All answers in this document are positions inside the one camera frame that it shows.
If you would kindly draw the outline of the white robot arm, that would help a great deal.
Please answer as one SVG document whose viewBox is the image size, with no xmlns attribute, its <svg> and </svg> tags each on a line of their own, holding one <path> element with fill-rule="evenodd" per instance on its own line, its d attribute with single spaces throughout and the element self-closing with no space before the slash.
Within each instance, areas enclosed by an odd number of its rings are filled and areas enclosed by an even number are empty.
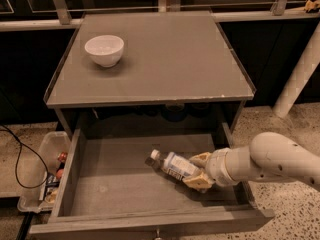
<svg viewBox="0 0 320 240">
<path fill-rule="evenodd" d="M 274 132 L 256 135 L 244 147 L 217 149 L 189 159 L 200 168 L 183 179 L 196 190 L 236 186 L 240 182 L 299 181 L 320 188 L 320 156 Z"/>
</svg>

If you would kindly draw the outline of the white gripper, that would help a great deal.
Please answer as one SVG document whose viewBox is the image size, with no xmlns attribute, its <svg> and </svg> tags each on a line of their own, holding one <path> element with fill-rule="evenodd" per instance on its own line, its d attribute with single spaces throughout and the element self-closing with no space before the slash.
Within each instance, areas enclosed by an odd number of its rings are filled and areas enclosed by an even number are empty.
<svg viewBox="0 0 320 240">
<path fill-rule="evenodd" d="M 206 192 L 214 183 L 220 187 L 235 186 L 235 181 L 228 173 L 226 166 L 229 148 L 215 150 L 213 153 L 204 152 L 192 156 L 189 161 L 199 168 L 205 168 L 206 173 L 201 172 L 196 176 L 188 176 L 183 179 L 183 183 L 189 188 L 198 192 Z"/>
</svg>

